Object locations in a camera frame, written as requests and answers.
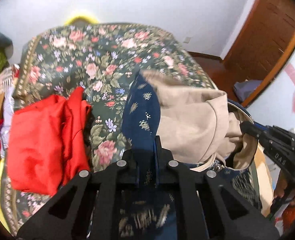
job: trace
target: wall outlet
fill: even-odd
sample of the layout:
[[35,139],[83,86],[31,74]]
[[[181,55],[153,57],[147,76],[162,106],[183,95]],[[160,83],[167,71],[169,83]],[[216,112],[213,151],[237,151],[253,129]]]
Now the wall outlet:
[[185,37],[185,39],[184,39],[184,43],[189,43],[190,42],[190,40],[191,40],[191,37]]

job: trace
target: blue cloth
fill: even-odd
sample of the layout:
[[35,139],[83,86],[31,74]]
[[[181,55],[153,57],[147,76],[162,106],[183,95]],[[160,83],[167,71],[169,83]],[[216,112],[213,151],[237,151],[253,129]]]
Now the blue cloth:
[[174,194],[155,191],[154,142],[161,108],[156,93],[137,73],[129,90],[121,131],[139,167],[139,190],[123,191],[119,239],[177,239]]
[[153,152],[161,108],[152,86],[139,72],[129,90],[122,118],[121,131],[132,149]]

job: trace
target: wooden floor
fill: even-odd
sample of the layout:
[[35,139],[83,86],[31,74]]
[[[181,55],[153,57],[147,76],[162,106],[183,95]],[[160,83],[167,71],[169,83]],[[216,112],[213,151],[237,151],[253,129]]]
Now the wooden floor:
[[238,102],[236,95],[233,92],[233,85],[238,81],[238,74],[231,70],[225,69],[219,60],[193,57],[195,61],[200,64],[203,70],[210,76],[218,89],[227,93],[227,97],[235,102]]

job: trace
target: wooden door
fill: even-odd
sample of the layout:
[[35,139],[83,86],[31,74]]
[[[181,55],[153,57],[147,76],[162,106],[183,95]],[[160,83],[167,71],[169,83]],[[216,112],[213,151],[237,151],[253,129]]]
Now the wooden door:
[[238,82],[263,80],[276,65],[295,32],[292,0],[257,0],[224,60]]

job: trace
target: bed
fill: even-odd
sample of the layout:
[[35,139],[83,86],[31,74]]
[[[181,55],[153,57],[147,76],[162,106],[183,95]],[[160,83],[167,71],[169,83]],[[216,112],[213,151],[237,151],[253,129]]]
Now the bed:
[[[62,26],[28,43],[13,92],[14,109],[51,94],[68,97],[75,87],[83,87],[84,97],[92,106],[84,142],[92,170],[101,171],[120,160],[129,147],[120,124],[129,87],[139,69],[156,69],[185,85],[217,89],[173,35],[160,28],[130,23]],[[113,123],[112,129],[107,122]],[[113,142],[113,148],[106,149],[110,158],[100,156],[99,146],[105,141]],[[241,193],[250,187],[259,195],[255,171],[253,164],[235,179],[234,188]],[[12,235],[47,200],[47,195],[12,189],[5,165],[0,202]]]

